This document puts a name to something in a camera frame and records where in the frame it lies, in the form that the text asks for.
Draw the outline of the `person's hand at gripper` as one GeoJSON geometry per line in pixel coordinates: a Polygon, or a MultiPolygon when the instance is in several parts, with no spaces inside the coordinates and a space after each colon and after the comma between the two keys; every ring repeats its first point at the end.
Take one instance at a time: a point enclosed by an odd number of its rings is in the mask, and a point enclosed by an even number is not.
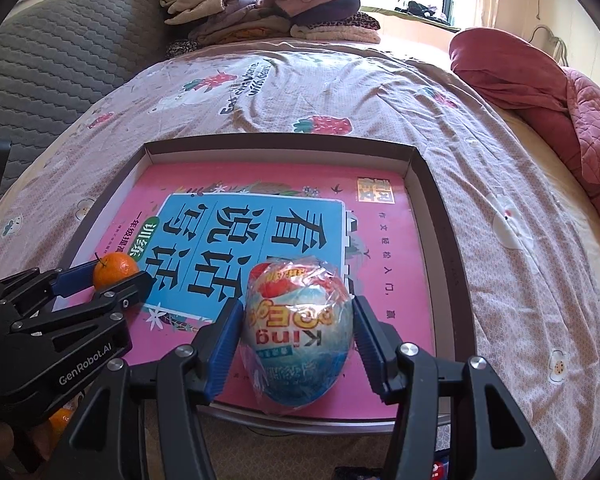
{"type": "MultiPolygon", "coordinates": [[[[15,445],[15,434],[12,427],[0,422],[0,464],[3,465],[5,460],[12,454],[12,449],[15,445]]],[[[27,442],[32,443],[38,452],[38,456],[47,462],[50,459],[50,445],[53,440],[53,425],[49,420],[42,422],[41,425],[35,426],[28,432],[27,442]]]]}

